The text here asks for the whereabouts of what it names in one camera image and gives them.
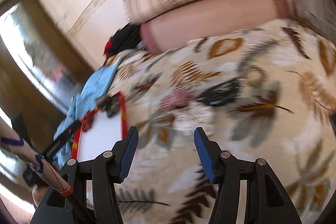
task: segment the blue gripper pad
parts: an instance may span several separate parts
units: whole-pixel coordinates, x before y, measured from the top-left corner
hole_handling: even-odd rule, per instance
[[[219,183],[222,177],[222,170],[218,163],[218,157],[222,152],[221,148],[216,142],[209,141],[201,127],[194,131],[194,142],[205,176],[211,183]]]
[[[136,127],[131,127],[124,141],[127,142],[125,153],[120,160],[120,175],[119,179],[124,180],[128,176],[129,169],[134,158],[135,150],[137,149],[139,140],[139,132]]]

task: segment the pink scrunchie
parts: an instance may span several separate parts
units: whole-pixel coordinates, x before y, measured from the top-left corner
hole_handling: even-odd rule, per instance
[[[194,99],[195,96],[190,89],[178,86],[171,94],[163,98],[160,104],[164,111],[169,111],[175,108],[186,107]]]

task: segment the blue fabric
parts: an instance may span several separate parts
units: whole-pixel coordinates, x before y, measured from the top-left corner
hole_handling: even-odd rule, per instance
[[[69,108],[66,118],[60,123],[56,130],[54,140],[74,121],[80,120],[86,112],[96,107],[95,99],[107,93],[121,61],[122,59],[113,66],[102,67],[90,76],[82,92],[73,99],[72,106]],[[62,168],[70,159],[71,150],[71,143],[68,142],[55,154],[53,164]]]

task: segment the leaf print blanket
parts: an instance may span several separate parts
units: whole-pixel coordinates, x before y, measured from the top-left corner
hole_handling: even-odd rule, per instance
[[[161,55],[121,52],[109,94],[127,100],[139,145],[129,176],[115,185],[125,223],[208,223],[217,187],[204,175],[193,137],[176,132],[160,100],[176,86],[195,95],[219,85],[227,100],[210,136],[242,160],[265,158],[304,224],[313,223],[336,189],[336,48],[291,20],[206,37]],[[239,208],[238,223],[244,209]]]

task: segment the silver rivet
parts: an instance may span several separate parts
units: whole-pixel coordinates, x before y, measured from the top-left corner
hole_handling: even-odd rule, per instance
[[[110,158],[110,157],[112,157],[112,155],[113,155],[113,153],[111,151],[105,151],[104,154],[103,154],[104,158]]]
[[[231,154],[229,152],[224,151],[220,154],[220,156],[222,158],[228,159],[228,158],[230,158]]]
[[[264,160],[264,159],[258,159],[257,162],[258,162],[260,165],[265,165],[265,164],[266,164],[266,160]]]
[[[70,166],[74,165],[75,163],[76,163],[76,160],[75,160],[75,159],[70,159],[70,160],[68,160],[68,162],[67,162],[67,164],[70,165]]]

